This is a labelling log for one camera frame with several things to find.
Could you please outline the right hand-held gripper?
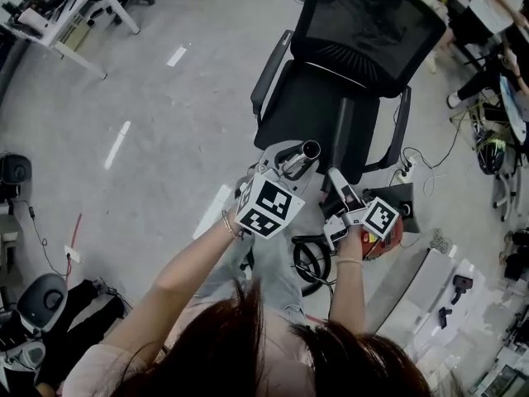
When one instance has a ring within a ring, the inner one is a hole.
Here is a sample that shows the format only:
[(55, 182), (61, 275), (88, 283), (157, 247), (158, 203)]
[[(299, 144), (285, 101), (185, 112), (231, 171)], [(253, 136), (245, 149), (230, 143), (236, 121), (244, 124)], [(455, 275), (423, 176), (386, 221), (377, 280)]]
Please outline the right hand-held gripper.
[(379, 197), (365, 203), (358, 197), (344, 175), (336, 167), (330, 167), (327, 175), (336, 190), (322, 191), (319, 208), (324, 217), (323, 233), (331, 250), (344, 238), (352, 227), (361, 227), (385, 242), (400, 218), (398, 211)]

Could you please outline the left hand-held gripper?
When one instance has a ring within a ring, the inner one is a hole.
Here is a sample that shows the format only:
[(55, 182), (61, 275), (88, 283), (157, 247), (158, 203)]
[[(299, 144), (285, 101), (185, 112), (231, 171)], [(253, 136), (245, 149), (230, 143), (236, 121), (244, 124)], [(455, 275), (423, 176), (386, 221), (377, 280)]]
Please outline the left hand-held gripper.
[(283, 231), (305, 204), (302, 195), (316, 174), (314, 161), (296, 180), (283, 172), (283, 165), (298, 153), (300, 140), (268, 146), (246, 176), (236, 182), (236, 223), (245, 232), (270, 239)]

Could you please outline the metal vacuum tube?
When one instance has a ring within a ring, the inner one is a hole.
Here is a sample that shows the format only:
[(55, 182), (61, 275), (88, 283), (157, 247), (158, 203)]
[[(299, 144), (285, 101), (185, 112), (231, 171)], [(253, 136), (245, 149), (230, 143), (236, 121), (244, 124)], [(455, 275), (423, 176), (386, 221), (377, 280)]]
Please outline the metal vacuum tube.
[(283, 165), (284, 171), (292, 170), (295, 166), (315, 161), (321, 153), (321, 147), (317, 141), (308, 140), (295, 148), (294, 156)]

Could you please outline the person's left forearm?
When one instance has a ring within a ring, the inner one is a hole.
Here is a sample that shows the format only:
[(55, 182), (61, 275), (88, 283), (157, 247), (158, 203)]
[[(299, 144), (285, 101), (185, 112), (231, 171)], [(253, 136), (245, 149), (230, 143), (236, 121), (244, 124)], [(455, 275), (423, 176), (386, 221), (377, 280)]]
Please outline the person's left forearm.
[(102, 344), (136, 354), (147, 364), (153, 362), (180, 314), (238, 237), (241, 227), (235, 215), (234, 207), (224, 211), (221, 219), (175, 256)]

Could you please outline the person's right forearm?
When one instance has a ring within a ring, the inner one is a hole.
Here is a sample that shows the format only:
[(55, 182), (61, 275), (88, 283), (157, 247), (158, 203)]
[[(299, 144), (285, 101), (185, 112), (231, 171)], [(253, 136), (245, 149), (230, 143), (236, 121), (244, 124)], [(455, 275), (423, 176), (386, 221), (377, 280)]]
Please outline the person's right forearm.
[[(341, 240), (338, 259), (363, 260), (361, 227), (352, 227)], [(365, 331), (365, 294), (363, 269), (342, 263), (336, 266), (336, 285), (331, 300), (329, 320), (341, 324), (354, 334)]]

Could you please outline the red vacuum cleaner canister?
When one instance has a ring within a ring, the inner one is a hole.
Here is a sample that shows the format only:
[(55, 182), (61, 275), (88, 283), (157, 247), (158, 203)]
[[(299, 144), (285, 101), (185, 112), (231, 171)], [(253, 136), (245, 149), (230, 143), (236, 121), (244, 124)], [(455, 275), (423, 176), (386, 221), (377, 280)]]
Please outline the red vacuum cleaner canister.
[(393, 225), (392, 230), (384, 239), (377, 238), (367, 230), (362, 230), (361, 241), (363, 260), (371, 261), (398, 246), (403, 238), (403, 220), (401, 217)]

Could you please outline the black mesh office chair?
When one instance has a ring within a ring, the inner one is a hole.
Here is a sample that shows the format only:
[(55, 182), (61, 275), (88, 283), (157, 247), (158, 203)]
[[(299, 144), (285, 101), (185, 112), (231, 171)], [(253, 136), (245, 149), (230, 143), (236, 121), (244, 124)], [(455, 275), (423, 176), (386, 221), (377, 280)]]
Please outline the black mesh office chair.
[(316, 141), (331, 164), (336, 124), (350, 117), (342, 174), (351, 184), (398, 162), (410, 80), (445, 32), (421, 0), (304, 0), (280, 37), (250, 100), (255, 146)]

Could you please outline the dark grey fabric bag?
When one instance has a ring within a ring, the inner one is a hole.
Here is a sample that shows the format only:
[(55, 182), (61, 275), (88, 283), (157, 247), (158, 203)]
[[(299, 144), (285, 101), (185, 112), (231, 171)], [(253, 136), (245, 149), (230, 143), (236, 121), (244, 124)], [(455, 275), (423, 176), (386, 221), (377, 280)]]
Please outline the dark grey fabric bag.
[(403, 220), (404, 232), (421, 232), (414, 213), (413, 183), (369, 189), (366, 195), (371, 198), (378, 197), (396, 209)]

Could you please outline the white power strip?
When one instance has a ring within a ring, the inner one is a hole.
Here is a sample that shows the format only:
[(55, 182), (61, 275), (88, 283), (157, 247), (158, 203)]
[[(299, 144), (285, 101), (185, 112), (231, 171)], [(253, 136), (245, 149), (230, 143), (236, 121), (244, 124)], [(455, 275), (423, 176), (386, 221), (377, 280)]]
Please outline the white power strip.
[(409, 160), (402, 161), (402, 167), (396, 175), (396, 179), (400, 184), (408, 184), (412, 182), (412, 177), (415, 168), (417, 167), (417, 160), (412, 156)]

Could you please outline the person's light blue jeans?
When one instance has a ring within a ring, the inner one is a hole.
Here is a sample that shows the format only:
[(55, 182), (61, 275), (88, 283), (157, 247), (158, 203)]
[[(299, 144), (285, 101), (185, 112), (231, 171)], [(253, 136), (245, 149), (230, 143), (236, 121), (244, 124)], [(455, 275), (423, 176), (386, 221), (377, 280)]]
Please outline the person's light blue jeans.
[(284, 232), (269, 240), (249, 236), (230, 244), (193, 296), (193, 302), (211, 303), (228, 299), (235, 293), (236, 282), (248, 288), (250, 282), (240, 264), (249, 254), (254, 257), (251, 279), (260, 282), (264, 306), (278, 311), (292, 323), (304, 323), (302, 291), (291, 267), (293, 256)]

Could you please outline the white worktable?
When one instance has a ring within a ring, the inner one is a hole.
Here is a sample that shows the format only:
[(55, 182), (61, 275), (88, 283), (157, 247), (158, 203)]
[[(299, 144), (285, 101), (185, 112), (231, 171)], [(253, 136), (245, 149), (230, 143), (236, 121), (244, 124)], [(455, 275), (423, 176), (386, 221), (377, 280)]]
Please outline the white worktable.
[[(489, 262), (483, 268), (456, 246), (447, 254), (419, 251), (410, 261), (397, 261), (369, 300), (370, 330), (404, 349), (441, 397), (457, 386), (470, 389), (493, 364), (524, 302), (525, 281), (510, 285), (498, 257)], [(474, 281), (455, 306), (454, 275)], [(445, 329), (438, 318), (443, 306), (453, 309)]]

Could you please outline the large black brush head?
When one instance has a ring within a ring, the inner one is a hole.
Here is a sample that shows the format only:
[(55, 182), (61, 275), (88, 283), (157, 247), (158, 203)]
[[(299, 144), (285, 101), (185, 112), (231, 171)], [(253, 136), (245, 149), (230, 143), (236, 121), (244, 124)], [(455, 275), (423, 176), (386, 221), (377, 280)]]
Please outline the large black brush head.
[(461, 296), (473, 288), (474, 281), (472, 278), (467, 276), (454, 275), (452, 284), (454, 286), (455, 294), (450, 301), (450, 304), (455, 306), (459, 302)]

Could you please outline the black green helmet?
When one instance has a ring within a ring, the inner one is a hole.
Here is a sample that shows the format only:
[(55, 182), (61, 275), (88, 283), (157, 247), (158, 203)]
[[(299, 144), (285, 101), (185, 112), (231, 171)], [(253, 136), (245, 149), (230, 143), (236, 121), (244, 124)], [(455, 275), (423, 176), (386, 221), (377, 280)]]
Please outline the black green helmet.
[(503, 166), (506, 142), (499, 138), (484, 137), (476, 145), (479, 168), (485, 175), (497, 174)]

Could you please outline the white office chair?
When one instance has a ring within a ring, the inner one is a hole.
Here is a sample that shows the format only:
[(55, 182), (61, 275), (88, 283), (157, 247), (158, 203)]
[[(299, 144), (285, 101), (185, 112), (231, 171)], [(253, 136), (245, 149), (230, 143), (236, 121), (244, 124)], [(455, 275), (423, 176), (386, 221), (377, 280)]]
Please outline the white office chair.
[(512, 215), (524, 216), (526, 198), (529, 198), (529, 139), (526, 143), (508, 143), (500, 171), (494, 176), (499, 196), (493, 201), (494, 209), (501, 209), (501, 222)]

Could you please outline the small round table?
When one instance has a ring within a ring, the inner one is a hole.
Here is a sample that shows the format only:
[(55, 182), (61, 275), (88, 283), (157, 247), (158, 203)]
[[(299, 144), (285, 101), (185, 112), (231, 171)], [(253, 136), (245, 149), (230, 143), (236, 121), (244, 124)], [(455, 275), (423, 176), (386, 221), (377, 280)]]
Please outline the small round table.
[(499, 88), (503, 106), (507, 114), (510, 127), (512, 128), (513, 135), (521, 144), (524, 144), (527, 138), (527, 126), (526, 122), (522, 118), (521, 109), (518, 107), (515, 100), (514, 88), (508, 79), (503, 75), (499, 76)]

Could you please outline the person's pink shirt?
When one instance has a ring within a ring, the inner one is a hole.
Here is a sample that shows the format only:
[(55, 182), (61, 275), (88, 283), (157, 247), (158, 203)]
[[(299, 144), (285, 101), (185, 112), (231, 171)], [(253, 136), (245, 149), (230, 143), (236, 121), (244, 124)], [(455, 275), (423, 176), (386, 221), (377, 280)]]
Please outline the person's pink shirt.
[[(258, 397), (316, 397), (311, 357), (290, 330), (287, 316), (264, 307), (263, 375)], [(67, 376), (63, 397), (110, 397), (121, 379), (146, 372), (146, 364), (130, 352), (107, 344), (90, 347)]]

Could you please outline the grey rounded machine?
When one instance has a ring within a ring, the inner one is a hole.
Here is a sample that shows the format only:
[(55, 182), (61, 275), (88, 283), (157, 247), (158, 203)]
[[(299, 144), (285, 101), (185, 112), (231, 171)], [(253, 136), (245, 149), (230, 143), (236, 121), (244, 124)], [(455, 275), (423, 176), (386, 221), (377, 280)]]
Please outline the grey rounded machine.
[(35, 337), (48, 333), (67, 302), (68, 287), (60, 275), (47, 273), (36, 278), (16, 304), (24, 328)]

